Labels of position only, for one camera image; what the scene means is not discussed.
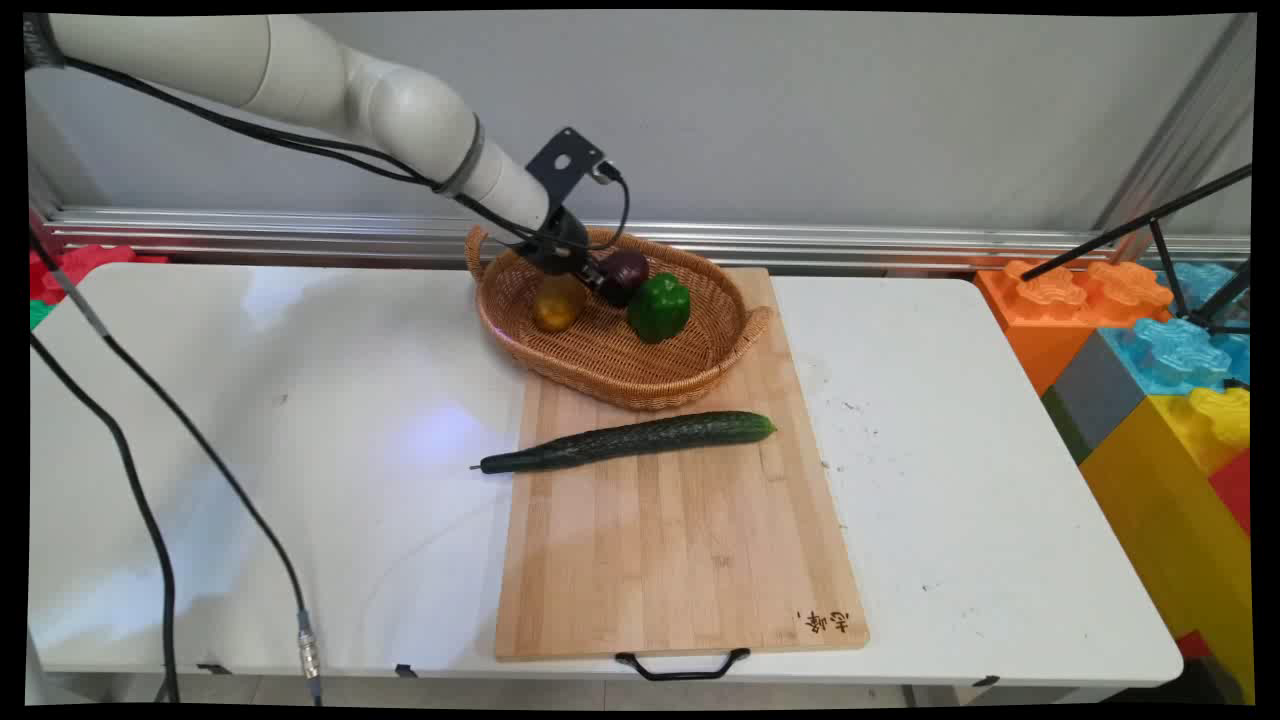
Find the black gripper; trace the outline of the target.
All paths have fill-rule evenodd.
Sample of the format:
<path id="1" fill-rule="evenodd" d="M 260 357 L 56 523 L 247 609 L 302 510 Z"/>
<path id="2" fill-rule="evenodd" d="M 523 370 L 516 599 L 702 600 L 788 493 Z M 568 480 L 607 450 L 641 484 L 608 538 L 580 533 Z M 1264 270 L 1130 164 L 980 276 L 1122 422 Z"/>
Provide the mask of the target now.
<path id="1" fill-rule="evenodd" d="M 609 306 L 628 305 L 628 282 L 609 275 L 603 260 L 589 252 L 588 229 L 567 208 L 557 208 L 538 229 L 520 225 L 518 236 L 518 255 L 541 273 L 573 275 Z"/>

